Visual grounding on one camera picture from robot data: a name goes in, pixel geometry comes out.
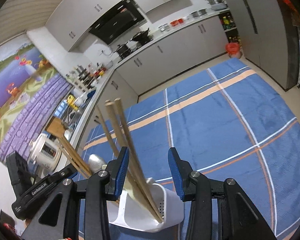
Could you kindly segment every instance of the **metal screw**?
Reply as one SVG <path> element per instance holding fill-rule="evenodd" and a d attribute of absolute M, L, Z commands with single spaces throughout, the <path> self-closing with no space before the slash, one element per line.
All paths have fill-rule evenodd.
<path fill-rule="evenodd" d="M 190 175 L 191 175 L 192 177 L 194 177 L 194 178 L 197 178 L 197 177 L 200 176 L 200 172 L 198 172 L 198 171 L 191 171 Z"/>
<path fill-rule="evenodd" d="M 104 170 L 99 171 L 99 172 L 98 172 L 98 175 L 99 175 L 100 177 L 107 176 L 107 175 L 108 175 L 108 171 L 104 171 Z"/>
<path fill-rule="evenodd" d="M 229 179 L 227 179 L 227 183 L 228 183 L 229 185 L 234 185 L 234 184 L 235 184 L 235 180 L 229 178 Z"/>
<path fill-rule="evenodd" d="M 71 179 L 64 179 L 62 184 L 65 186 L 68 186 L 69 184 L 71 184 L 72 180 Z"/>

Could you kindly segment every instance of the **tile floor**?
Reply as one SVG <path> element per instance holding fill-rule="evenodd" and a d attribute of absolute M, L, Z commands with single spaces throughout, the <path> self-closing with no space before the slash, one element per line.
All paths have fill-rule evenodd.
<path fill-rule="evenodd" d="M 212 67 L 212 66 L 214 66 L 218 63 L 221 63 L 225 60 L 228 60 L 228 59 L 229 59 L 228 55 L 225 54 L 225 55 L 215 58 L 207 63 L 204 63 L 192 70 L 189 70 L 188 72 L 186 72 L 176 78 L 173 78 L 173 79 L 167 81 L 166 83 L 154 88 L 153 90 L 149 91 L 148 93 L 142 95 L 139 98 L 139 101 L 142 101 L 142 100 L 156 94 L 157 92 L 162 91 L 165 88 L 167 88 L 175 83 L 178 83 L 179 81 L 181 81 L 183 79 L 186 79 L 187 77 L 197 74 L 204 69 Z M 291 111 L 298 118 L 298 121 L 300 123 L 300 89 L 298 89 L 295 86 L 295 87 L 291 88 L 290 90 L 288 90 L 287 92 L 285 92 L 272 78 L 270 78 L 265 72 L 263 72 L 260 68 L 255 66 L 253 63 L 249 62 L 244 57 L 241 58 L 241 61 L 243 63 L 245 63 L 248 67 L 253 69 L 255 72 L 257 72 L 259 76 L 261 76 L 270 86 L 273 87 L 274 90 L 276 90 L 281 95 L 281 97 L 284 99 L 286 104 L 290 107 Z"/>

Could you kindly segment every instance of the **wall mural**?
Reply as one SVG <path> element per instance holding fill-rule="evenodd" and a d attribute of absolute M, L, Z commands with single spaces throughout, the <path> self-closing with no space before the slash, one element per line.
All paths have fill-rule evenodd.
<path fill-rule="evenodd" d="M 25 159 L 71 85 L 26 34 L 0 47 L 0 160 L 16 150 Z"/>

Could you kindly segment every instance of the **gas stove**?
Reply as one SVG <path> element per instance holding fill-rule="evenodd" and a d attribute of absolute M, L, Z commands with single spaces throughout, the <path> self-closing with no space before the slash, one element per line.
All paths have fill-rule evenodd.
<path fill-rule="evenodd" d="M 143 39 L 142 42 L 138 41 L 137 45 L 134 48 L 130 48 L 129 50 L 125 51 L 124 53 L 122 53 L 120 56 L 120 60 L 118 61 L 118 63 L 120 61 L 122 61 L 123 59 L 125 59 L 127 56 L 129 56 L 130 54 L 132 54 L 133 52 L 135 52 L 136 50 L 140 49 L 142 46 L 146 45 L 147 43 L 149 43 L 150 41 L 153 40 L 153 37 L 148 36 L 148 39 Z"/>

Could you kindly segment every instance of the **rice cooker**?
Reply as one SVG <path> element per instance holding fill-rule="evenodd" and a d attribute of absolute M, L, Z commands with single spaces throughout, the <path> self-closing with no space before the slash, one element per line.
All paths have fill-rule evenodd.
<path fill-rule="evenodd" d="M 61 148 L 48 135 L 41 133 L 37 139 L 32 143 L 30 149 L 30 159 L 33 164 L 38 164 L 49 171 L 53 171 L 61 157 Z"/>

